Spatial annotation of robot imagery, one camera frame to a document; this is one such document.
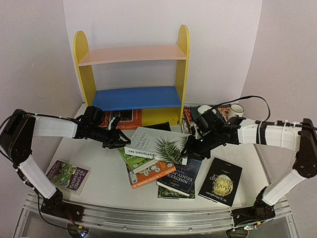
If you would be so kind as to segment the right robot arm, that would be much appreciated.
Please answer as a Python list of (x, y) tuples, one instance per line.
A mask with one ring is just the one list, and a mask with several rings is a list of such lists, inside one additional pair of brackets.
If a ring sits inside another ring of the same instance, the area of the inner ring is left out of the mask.
[(203, 160), (210, 158), (211, 150), (226, 144), (258, 144), (294, 151), (292, 170), (277, 182), (263, 188), (251, 207), (235, 209), (231, 216), (236, 226), (263, 222), (275, 216), (275, 204), (301, 181), (317, 175), (317, 133), (310, 119), (302, 122), (252, 120), (231, 117), (223, 122), (215, 114), (215, 107), (199, 108), (195, 119), (195, 135), (190, 135), (181, 152), (182, 157)]

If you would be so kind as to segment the large orange Good Morning book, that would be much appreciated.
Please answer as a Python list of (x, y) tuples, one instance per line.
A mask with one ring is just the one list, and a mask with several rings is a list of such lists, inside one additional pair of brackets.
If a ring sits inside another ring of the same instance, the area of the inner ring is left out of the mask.
[(117, 125), (118, 129), (136, 129), (139, 126), (142, 126), (141, 109), (104, 112), (103, 121), (100, 126), (105, 128), (108, 127), (110, 121), (115, 117), (120, 117), (120, 121)]

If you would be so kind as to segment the white Singularity palm book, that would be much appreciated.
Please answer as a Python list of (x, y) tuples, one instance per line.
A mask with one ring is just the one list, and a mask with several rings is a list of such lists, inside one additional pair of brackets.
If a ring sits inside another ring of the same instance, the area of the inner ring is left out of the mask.
[(187, 164), (187, 156), (181, 153), (186, 145), (188, 134), (139, 127), (131, 138), (131, 143), (124, 147), (126, 155)]

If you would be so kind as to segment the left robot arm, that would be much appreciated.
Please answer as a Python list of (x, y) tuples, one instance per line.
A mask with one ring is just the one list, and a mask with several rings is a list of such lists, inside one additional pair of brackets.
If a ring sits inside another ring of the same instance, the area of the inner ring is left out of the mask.
[(44, 199), (41, 212), (61, 217), (70, 212), (71, 205), (63, 202), (62, 192), (46, 177), (33, 158), (32, 142), (35, 137), (63, 137), (91, 139), (102, 143), (103, 148), (121, 148), (131, 140), (117, 128), (115, 117), (102, 127), (103, 111), (88, 106), (76, 118), (64, 118), (16, 109), (0, 125), (0, 152), (11, 161), (20, 178)]

